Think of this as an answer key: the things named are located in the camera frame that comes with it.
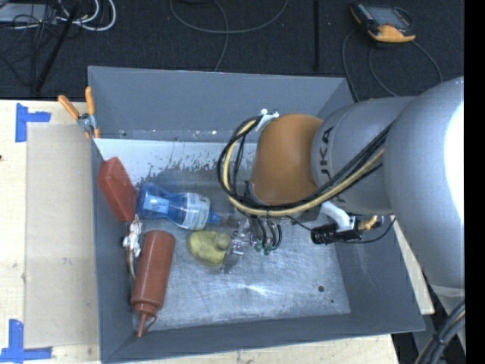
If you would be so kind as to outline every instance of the plastic bottle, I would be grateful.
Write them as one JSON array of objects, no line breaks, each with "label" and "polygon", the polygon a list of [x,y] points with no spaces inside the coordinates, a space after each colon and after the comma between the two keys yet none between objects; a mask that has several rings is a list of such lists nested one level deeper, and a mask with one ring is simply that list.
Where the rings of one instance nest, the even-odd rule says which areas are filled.
[{"label": "plastic bottle", "polygon": [[169,193],[152,182],[142,185],[136,213],[140,218],[167,218],[191,231],[200,231],[207,223],[221,222],[221,217],[211,210],[211,200],[206,196],[197,193]]},{"label": "plastic bottle", "polygon": [[[164,305],[174,247],[175,237],[168,232],[149,231],[145,236],[130,299],[133,312],[141,316],[138,337],[153,325]],[[145,328],[147,319],[152,323]]]}]

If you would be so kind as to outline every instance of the cardboard sheet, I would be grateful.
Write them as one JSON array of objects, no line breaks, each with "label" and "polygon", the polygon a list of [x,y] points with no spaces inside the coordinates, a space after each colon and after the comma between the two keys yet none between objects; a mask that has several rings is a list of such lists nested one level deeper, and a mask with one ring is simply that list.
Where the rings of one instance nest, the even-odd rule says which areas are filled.
[{"label": "cardboard sheet", "polygon": [[96,343],[89,141],[77,124],[28,134],[25,346]]}]

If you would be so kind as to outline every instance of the yellow cable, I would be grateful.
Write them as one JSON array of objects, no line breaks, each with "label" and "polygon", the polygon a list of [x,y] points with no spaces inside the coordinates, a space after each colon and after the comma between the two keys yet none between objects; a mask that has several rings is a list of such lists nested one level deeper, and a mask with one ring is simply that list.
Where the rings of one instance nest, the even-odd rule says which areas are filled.
[{"label": "yellow cable", "polygon": [[[241,131],[240,131],[238,137],[241,134],[245,133],[256,122],[257,122],[257,120],[252,120],[252,121],[248,122],[248,124],[246,124],[243,128],[241,128]],[[223,183],[224,183],[224,186],[227,189],[230,189],[230,186],[229,186],[229,176],[228,176],[229,166],[230,166],[230,157],[233,154],[233,150],[234,150],[236,144],[237,144],[237,140],[235,140],[230,145],[229,149],[227,150],[226,158],[224,159]],[[311,209],[311,208],[313,208],[313,207],[315,207],[317,205],[320,205],[321,203],[323,203],[323,202],[325,202],[325,201],[327,201],[327,200],[335,197],[342,190],[344,190],[345,188],[347,188],[348,186],[350,186],[353,182],[355,182],[362,175],[364,175],[369,170],[369,168],[371,168],[372,165],[374,165],[379,159],[382,158],[383,154],[384,154],[384,148],[380,149],[374,155],[374,157],[372,157],[371,159],[369,159],[365,163],[365,165],[363,165],[361,168],[359,168],[350,177],[348,177],[347,179],[343,180],[342,182],[340,182],[339,184],[337,184],[335,187],[333,187],[332,189],[328,190],[326,193],[321,194],[319,197],[316,197],[312,201],[306,202],[306,203],[304,203],[304,204],[302,204],[300,206],[296,206],[294,208],[284,209],[284,210],[271,210],[271,207],[268,206],[268,209],[257,209],[257,208],[251,208],[251,207],[248,207],[248,206],[242,204],[241,202],[239,202],[236,199],[234,199],[232,196],[229,196],[229,200],[239,210],[241,210],[243,212],[246,212],[246,213],[249,213],[250,215],[260,215],[260,216],[266,216],[266,215],[268,215],[268,216],[272,216],[272,217],[283,217],[283,216],[286,216],[286,215],[294,215],[296,213],[303,212],[303,211],[305,211],[307,209]]]}]

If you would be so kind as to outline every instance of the white connector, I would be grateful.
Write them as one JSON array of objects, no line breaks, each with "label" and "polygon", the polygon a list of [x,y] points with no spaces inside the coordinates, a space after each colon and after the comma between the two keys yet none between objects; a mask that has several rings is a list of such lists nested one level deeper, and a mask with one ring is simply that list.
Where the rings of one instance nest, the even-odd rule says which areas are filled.
[{"label": "white connector", "polygon": [[264,127],[266,127],[270,123],[271,120],[273,120],[274,118],[278,118],[280,116],[280,114],[277,111],[274,113],[268,113],[267,109],[262,109],[261,114],[263,117],[261,118],[261,120],[259,121],[258,125],[255,128],[256,132],[261,132],[264,129]]}]

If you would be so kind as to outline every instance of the blue bottle label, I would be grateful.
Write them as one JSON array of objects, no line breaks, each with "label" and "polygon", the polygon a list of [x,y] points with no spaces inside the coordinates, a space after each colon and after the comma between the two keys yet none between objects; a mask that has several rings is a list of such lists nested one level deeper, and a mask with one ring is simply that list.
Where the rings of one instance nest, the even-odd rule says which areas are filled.
[{"label": "blue bottle label", "polygon": [[151,198],[145,199],[143,201],[143,208],[145,210],[151,210],[152,212],[158,212],[162,214],[168,213],[168,207],[170,206],[170,201],[165,198],[152,196]]}]

